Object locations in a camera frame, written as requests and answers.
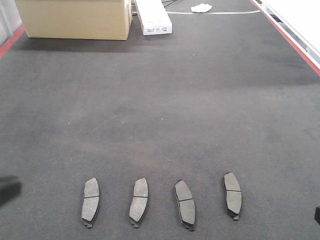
red stripe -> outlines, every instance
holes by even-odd
[[[8,52],[11,46],[20,38],[20,36],[25,32],[25,27],[20,26],[14,34],[2,45],[0,46],[0,59]]]
[[[273,24],[273,26],[281,33],[281,35],[285,38],[285,40],[287,40],[288,43],[290,43],[290,45],[300,54],[300,56],[309,64],[309,66],[320,76],[320,68],[315,65],[310,58],[306,55],[305,51],[302,51],[289,37],[288,34],[286,32],[284,32],[279,26],[277,26],[274,21],[272,21],[271,16],[269,16],[268,14],[265,14],[265,12],[262,11],[260,5],[255,1],[255,0],[251,0],[251,2],[253,2],[254,5],[256,5],[261,12],[268,18],[268,20]]]

black object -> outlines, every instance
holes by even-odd
[[[320,206],[317,206],[315,208],[314,220],[316,220],[316,222],[320,224]]]
[[[0,206],[19,195],[21,185],[17,176],[0,177]]]
[[[141,178],[135,181],[133,198],[130,206],[129,217],[134,228],[139,228],[149,203],[149,189],[147,180]]]
[[[100,189],[96,178],[85,183],[81,218],[87,228],[92,228],[100,208]]]
[[[242,193],[240,185],[232,172],[227,172],[223,177],[225,190],[226,212],[234,220],[239,220],[239,213],[242,204]]]
[[[180,220],[183,226],[190,231],[195,230],[196,208],[194,198],[183,180],[175,184],[175,196],[178,202]]]

cardboard box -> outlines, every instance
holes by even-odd
[[[143,35],[171,34],[172,23],[161,0],[134,0]]]
[[[131,0],[15,0],[30,38],[126,40]]]

white box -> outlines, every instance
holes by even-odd
[[[134,0],[143,35],[171,34],[172,22],[161,0]]]

brake pad friction material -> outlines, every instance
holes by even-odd
[[[223,186],[225,190],[226,212],[230,217],[237,221],[239,220],[239,213],[241,210],[242,193],[239,182],[232,172],[228,172],[224,175]]]
[[[129,218],[134,228],[139,228],[149,202],[149,189],[147,180],[141,178],[135,181],[133,198],[130,206]]]
[[[96,178],[85,183],[81,218],[87,228],[92,228],[100,208],[100,190]]]
[[[196,207],[191,191],[183,180],[179,180],[176,183],[174,190],[178,203],[181,223],[190,231],[194,231]]]

